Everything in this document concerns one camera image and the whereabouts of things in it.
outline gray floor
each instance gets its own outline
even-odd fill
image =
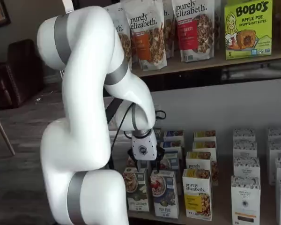
[[[39,147],[49,122],[63,117],[61,93],[50,87],[17,109],[0,111],[16,156],[0,144],[0,225],[46,225],[53,219],[44,191]]]

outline robotic arm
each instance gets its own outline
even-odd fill
[[[135,131],[132,142],[137,160],[155,160],[157,155],[150,91],[130,72],[112,19],[103,8],[83,8],[45,21],[37,45],[48,66],[65,69],[62,97],[66,118],[51,123],[41,142],[53,216],[61,225],[127,225],[122,176],[99,170],[111,154],[103,86],[112,96],[136,104],[121,129]],[[117,110],[117,125],[129,102],[124,101]]]

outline shelf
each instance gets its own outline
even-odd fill
[[[266,163],[264,161],[265,160],[261,160],[261,171],[266,171]],[[220,185],[213,188],[213,218],[211,222],[186,217],[183,197],[180,197],[179,199],[180,214],[178,219],[156,217],[154,209],[151,210],[151,213],[128,211],[128,216],[131,218],[141,218],[182,225],[231,225],[232,214],[230,178],[232,175],[232,159],[219,160],[219,170]],[[266,172],[261,174],[261,181],[260,224],[275,225],[275,188],[269,186],[269,184],[267,183]]]
[[[196,69],[222,67],[222,66],[236,65],[242,63],[261,62],[266,60],[278,60],[278,59],[281,59],[280,45],[273,45],[272,55],[269,56],[250,57],[250,58],[238,59],[238,60],[226,60],[225,52],[223,49],[223,51],[215,52],[214,58],[212,59],[189,62],[189,63],[181,62],[180,51],[176,51],[174,57],[168,60],[168,65],[160,70],[151,70],[151,71],[144,72],[140,69],[140,67],[138,67],[136,69],[133,69],[132,72],[139,77],[144,77],[144,76],[151,76],[151,75],[169,74],[169,73],[190,71]]]

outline purely elizabeth box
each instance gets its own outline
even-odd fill
[[[260,192],[258,178],[231,177],[233,225],[260,224]]]
[[[184,169],[183,190],[186,216],[212,220],[212,194],[209,170]]]

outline white wall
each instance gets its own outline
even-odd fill
[[[48,18],[64,14],[62,0],[4,0],[11,24],[0,28],[0,61],[7,57],[10,43],[36,40],[39,25]]]

